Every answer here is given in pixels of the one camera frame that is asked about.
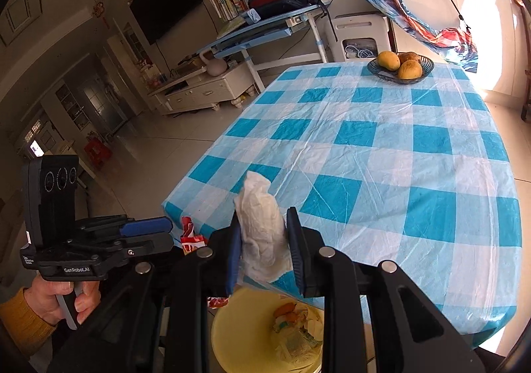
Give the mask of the mustard sleeve left forearm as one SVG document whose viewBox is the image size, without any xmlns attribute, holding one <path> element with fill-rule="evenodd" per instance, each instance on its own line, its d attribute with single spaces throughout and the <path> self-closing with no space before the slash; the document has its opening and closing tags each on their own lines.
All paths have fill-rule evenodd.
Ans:
<svg viewBox="0 0 531 373">
<path fill-rule="evenodd" d="M 56 327 L 41 319 L 24 298 L 25 288 L 1 304 L 1 323 L 14 345 L 26 359 L 35 354 L 54 333 Z"/>
</svg>

